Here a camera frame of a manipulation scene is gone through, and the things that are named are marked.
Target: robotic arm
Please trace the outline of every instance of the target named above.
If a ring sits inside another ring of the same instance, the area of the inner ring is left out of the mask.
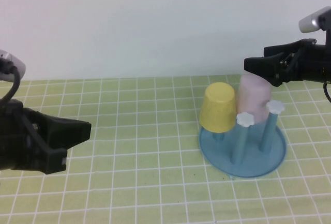
[[[13,82],[0,99],[0,170],[65,171],[67,149],[90,138],[91,124],[45,115],[11,99],[24,73],[19,59],[0,50],[0,80]]]
[[[325,7],[299,21],[302,33],[319,29],[326,31],[325,45],[315,39],[265,47],[264,57],[244,60],[244,70],[266,79],[279,87],[283,82],[313,81],[323,83],[324,93],[331,102],[327,84],[331,83],[331,7]]]

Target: white grid line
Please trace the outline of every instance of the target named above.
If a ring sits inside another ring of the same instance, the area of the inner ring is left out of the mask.
[[[199,168],[199,167],[204,167],[204,165],[197,165],[197,166],[183,166],[183,168]],[[181,167],[164,167],[164,168],[160,168],[161,170],[163,169],[180,169]],[[159,170],[158,168],[148,168],[148,169],[138,169],[138,171],[149,171],[149,170]],[[135,171],[134,169],[132,170],[118,170],[118,171],[115,171],[115,172],[130,172],[130,171]],[[97,174],[97,173],[110,173],[112,171],[96,171],[96,172],[93,172],[92,174]],[[68,174],[69,176],[71,175],[89,175],[89,172],[80,172],[80,173],[69,173]],[[66,174],[62,174],[62,175],[48,175],[47,177],[62,177],[62,176],[66,176]],[[331,176],[331,174],[320,174],[320,175],[310,175],[310,176],[285,176],[285,177],[282,177],[281,180],[283,179],[299,179],[299,178],[316,178],[316,177],[325,177],[325,176]],[[24,178],[40,178],[40,177],[43,177],[42,175],[39,175],[39,176],[24,176]],[[19,176],[16,176],[16,177],[4,177],[2,178],[2,180],[9,180],[9,179],[19,179],[20,177]],[[252,182],[252,179],[239,179],[240,182]],[[276,178],[259,178],[258,179],[259,182],[260,181],[276,181],[278,179]],[[228,183],[228,182],[231,182],[231,180],[229,179],[228,181],[212,181],[212,182],[209,182],[209,184],[219,184],[219,183]],[[185,185],[198,185],[198,184],[205,184],[206,182],[198,182],[198,183],[185,183]],[[176,185],[176,186],[180,186],[180,185],[183,185],[183,184],[161,184],[161,186],[172,186],[172,185]],[[143,188],[143,187],[149,187],[149,186],[137,186],[138,188]],[[115,189],[124,189],[124,188],[132,188],[132,187],[115,187]],[[28,195],[38,195],[38,193],[30,193]],[[8,197],[8,196],[15,196],[15,194],[13,195],[0,195],[0,198],[1,197]]]
[[[80,103],[82,103],[82,99],[83,99],[83,93],[81,94]],[[58,224],[61,224],[61,215],[62,215],[62,212],[63,212],[64,198],[65,198],[65,193],[66,193],[66,189],[67,189],[67,183],[68,183],[70,165],[71,165],[71,160],[69,162],[69,165],[67,166],[67,174],[66,174],[66,180],[65,180],[65,183],[64,183],[64,190],[63,190],[63,196],[62,196],[62,201],[61,201],[61,208],[60,208],[60,212],[59,212],[59,215],[58,215]]]
[[[266,221],[269,224],[270,223],[269,222],[269,217],[268,217],[267,211],[265,210],[265,206],[264,206],[264,203],[263,203],[263,200],[262,200],[261,191],[260,191],[260,188],[259,188],[259,185],[258,185],[258,180],[255,178],[254,181],[255,181],[255,185],[257,186],[257,189],[258,189],[258,193],[259,193],[259,197],[260,197],[260,201],[261,201],[261,204],[262,204],[263,212],[265,214]]]
[[[154,78],[153,80],[154,82],[154,94],[155,94],[155,119],[156,119],[156,122],[158,122],[158,115],[157,115],[157,102],[156,102],[156,79]],[[156,142],[157,142],[157,163],[158,163],[158,176],[159,176],[159,197],[160,197],[160,203],[162,202],[162,190],[161,190],[161,170],[160,170],[160,165],[161,165],[161,162],[160,162],[160,144],[159,144],[159,129],[158,127],[156,128]],[[162,205],[160,206],[160,222],[161,224],[163,223],[163,212],[162,212]]]
[[[290,205],[290,202],[289,202],[289,199],[288,199],[288,196],[286,195],[286,192],[285,192],[285,189],[284,189],[284,186],[283,186],[283,182],[282,180],[280,179],[280,175],[279,175],[279,172],[278,172],[278,169],[276,170],[276,173],[277,173],[277,177],[278,177],[278,180],[279,180],[279,183],[280,183],[280,187],[283,191],[283,194],[284,196],[282,198],[285,198],[286,200],[286,203],[288,204],[289,208],[290,208],[290,211],[291,211],[291,215],[292,215],[292,219],[293,219],[293,223],[296,224],[296,221],[295,221],[295,218],[294,218],[294,212],[292,210],[292,207]]]
[[[42,99],[41,107],[43,106],[43,103],[44,103],[44,101],[45,101],[45,96],[46,96],[47,88],[48,88],[48,84],[46,85],[45,94],[44,94],[43,99]],[[43,175],[43,176],[42,176],[41,185],[40,185],[40,191],[39,191],[39,196],[38,196],[37,205],[36,205],[36,212],[35,212],[35,215],[34,215],[34,217],[33,217],[33,221],[32,221],[32,223],[35,223],[35,220],[36,220],[36,217],[37,217],[37,214],[36,214],[36,213],[37,213],[38,208],[39,208],[39,202],[40,202],[40,197],[41,197],[41,191],[42,191],[42,188],[43,188],[43,182],[45,181],[45,176],[46,176],[46,175]]]
[[[117,128],[118,128],[118,103],[119,103],[119,87],[121,81],[118,81],[118,94],[117,94],[117,116],[116,116],[116,127],[115,127],[115,142],[114,142],[114,152],[116,152],[116,141],[117,141]],[[113,188],[114,188],[114,174],[115,174],[115,156],[113,159],[113,170],[112,170],[112,189],[110,195],[110,211],[109,211],[109,224],[112,222],[112,205],[113,205]]]
[[[219,183],[229,183],[230,181],[222,181]],[[206,184],[206,183],[186,183],[185,185],[202,185],[202,184]],[[182,186],[183,184],[168,184],[168,185],[161,185],[162,187],[169,187],[169,186]],[[138,188],[158,188],[159,185],[149,185],[149,186],[138,186]],[[115,190],[127,190],[127,189],[135,189],[135,186],[132,187],[125,187],[125,188],[114,188]],[[102,189],[91,189],[90,191],[111,191],[112,188],[102,188]],[[88,189],[86,190],[69,190],[66,191],[65,193],[87,193]],[[62,194],[63,191],[59,191],[59,192],[47,192],[47,193],[42,193],[42,195],[60,195]],[[38,193],[25,193],[25,194],[18,194],[19,196],[37,196],[39,195]],[[14,197],[15,195],[3,195],[1,197]],[[311,195],[297,195],[297,196],[287,196],[289,199],[293,199],[293,198],[304,198],[304,197],[317,197],[317,196],[331,196],[331,193],[314,193]],[[211,202],[233,202],[233,201],[256,201],[259,200],[260,197],[256,197],[256,198],[241,198],[241,199],[223,199],[223,200],[211,200]],[[280,196],[280,197],[262,197],[262,200],[272,200],[272,199],[284,199],[284,196]],[[199,200],[199,201],[187,201],[187,204],[190,203],[199,203],[199,202],[203,202],[203,203],[209,203],[210,200]],[[158,206],[158,205],[177,205],[177,204],[185,204],[185,202],[179,202],[179,203],[159,203],[159,204],[139,204],[139,206]],[[125,208],[125,207],[134,207],[135,205],[130,205],[130,206],[119,206],[119,208]],[[97,207],[97,208],[89,208],[89,209],[101,209],[102,207]]]
[[[174,88],[174,79],[172,78],[172,85],[173,85],[173,94],[175,96],[175,88]],[[178,122],[178,115],[175,111],[176,121]],[[182,180],[183,180],[183,190],[184,190],[184,204],[185,204],[185,211],[186,211],[186,223],[189,223],[189,216],[188,216],[188,206],[187,206],[187,197],[186,197],[186,187],[185,187],[185,177],[184,177],[184,168],[183,168],[183,157],[182,157],[182,146],[180,145],[180,135],[179,135],[179,126],[178,123],[176,124],[177,128],[177,137],[178,137],[178,148],[179,148],[179,158],[180,158],[180,167],[182,171]]]
[[[101,80],[101,83],[100,83],[98,114],[99,114],[99,110],[100,110],[101,87],[102,87],[102,80]],[[94,133],[94,140],[95,140],[96,136],[97,136],[97,132]],[[94,149],[95,149],[95,141],[93,142],[92,154],[94,154]],[[87,214],[87,207],[88,207],[88,198],[89,198],[89,193],[90,193],[91,178],[92,178],[92,171],[93,171],[93,160],[94,160],[94,156],[92,156],[92,159],[91,159],[91,168],[90,168],[90,171],[89,171],[89,177],[88,177],[88,191],[87,191],[87,196],[86,196],[85,212],[84,212],[84,219],[83,219],[83,223],[84,223],[84,224],[86,223],[86,214]]]
[[[311,145],[310,143],[303,143],[301,145]],[[294,147],[294,146],[300,146],[300,145],[290,145],[288,144],[287,146],[291,146],[291,147]],[[199,149],[191,149],[191,150],[182,150],[182,152],[197,152],[199,151]],[[162,152],[159,152],[160,154],[161,153],[179,153],[178,150],[175,150],[175,151],[162,151]],[[138,153],[138,155],[147,155],[147,154],[157,154],[157,152],[145,152],[145,153]],[[92,158],[92,157],[120,157],[120,156],[133,156],[135,155],[135,153],[123,153],[123,154],[111,154],[111,155],[90,155],[90,156],[78,156],[78,157],[68,157],[68,159],[83,159],[83,158]],[[331,156],[326,156],[326,157],[322,157],[321,159],[325,159],[325,158],[331,158]],[[316,160],[316,159],[319,159],[318,157],[316,158],[297,158],[297,159],[286,159],[286,161],[304,161],[304,160]]]
[[[138,99],[138,79],[136,80],[136,98]],[[136,125],[138,124],[138,101],[136,102]],[[138,205],[138,126],[136,126],[136,186],[135,186],[135,196],[134,196],[134,202],[136,203],[134,207],[134,223],[137,224],[137,205]]]
[[[28,94],[28,92],[29,92],[29,89],[30,89],[29,86],[28,86],[28,88],[27,88],[26,95],[25,95],[25,98],[24,98],[23,103],[25,102],[26,97],[27,97],[27,94]],[[20,176],[20,179],[19,179],[19,183],[18,183],[18,185],[17,185],[16,194],[15,194],[15,197],[14,197],[14,201],[13,201],[13,203],[12,203],[12,207],[11,207],[11,211],[10,211],[10,215],[9,215],[9,218],[8,218],[8,222],[7,222],[7,224],[10,223],[10,219],[11,219],[11,216],[12,216],[13,211],[14,211],[14,208],[15,208],[15,203],[16,203],[17,195],[18,195],[19,190],[20,190],[20,185],[21,185],[21,181],[22,181],[22,177],[23,177],[23,172],[24,172],[24,171],[21,171],[21,176]]]

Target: white wall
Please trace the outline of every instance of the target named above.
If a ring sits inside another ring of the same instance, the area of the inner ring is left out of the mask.
[[[26,79],[242,72],[331,0],[0,0],[0,49]]]

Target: black cable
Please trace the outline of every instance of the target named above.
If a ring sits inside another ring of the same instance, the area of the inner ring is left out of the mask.
[[[8,93],[0,99],[0,108],[2,108],[4,105],[6,105],[11,98],[15,95],[17,90],[19,89],[20,83],[21,83],[21,76],[16,66],[12,66],[10,68],[10,72],[14,75],[14,83],[12,84],[11,89],[8,91]]]
[[[331,102],[331,97],[329,95],[329,92],[327,91],[327,83],[323,83],[323,90],[326,98],[329,100],[329,102]]]

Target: blue round base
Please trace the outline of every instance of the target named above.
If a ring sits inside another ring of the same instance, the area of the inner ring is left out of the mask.
[[[264,126],[265,123],[260,123],[250,127],[244,160],[241,165],[235,166],[230,160],[231,152],[237,140],[237,125],[224,134],[222,141],[216,141],[212,132],[201,128],[199,134],[200,149],[205,158],[213,166],[227,175],[243,178],[265,176],[276,170],[284,161],[287,145],[282,131],[279,127],[276,127],[271,151],[269,153],[260,151],[259,145],[262,139]]]

